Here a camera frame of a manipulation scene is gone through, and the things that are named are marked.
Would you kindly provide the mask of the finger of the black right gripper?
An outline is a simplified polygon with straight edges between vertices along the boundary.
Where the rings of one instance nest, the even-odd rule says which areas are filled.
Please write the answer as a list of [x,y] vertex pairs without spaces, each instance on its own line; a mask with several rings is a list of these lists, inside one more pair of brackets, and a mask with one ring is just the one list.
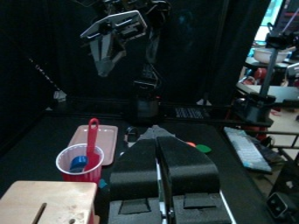
[[104,66],[102,57],[101,57],[101,38],[94,38],[89,42],[89,50],[94,61],[94,66],[97,69],[97,75],[100,77],[106,77],[108,72]]
[[110,32],[106,35],[106,40],[106,57],[104,59],[105,76],[108,76],[109,72],[113,70],[120,59],[126,56],[125,44],[121,42],[121,39],[114,32]]

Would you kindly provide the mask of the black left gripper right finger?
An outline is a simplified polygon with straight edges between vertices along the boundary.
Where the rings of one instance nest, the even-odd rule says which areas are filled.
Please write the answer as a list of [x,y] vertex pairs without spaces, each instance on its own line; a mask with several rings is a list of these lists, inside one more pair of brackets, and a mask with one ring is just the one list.
[[211,159],[160,127],[155,141],[169,224],[231,224]]

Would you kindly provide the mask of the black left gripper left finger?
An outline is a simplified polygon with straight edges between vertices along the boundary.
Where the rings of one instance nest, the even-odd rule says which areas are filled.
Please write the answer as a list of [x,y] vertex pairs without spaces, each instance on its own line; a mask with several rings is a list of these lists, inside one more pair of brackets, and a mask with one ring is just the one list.
[[148,128],[114,163],[108,224],[161,224],[155,146]]

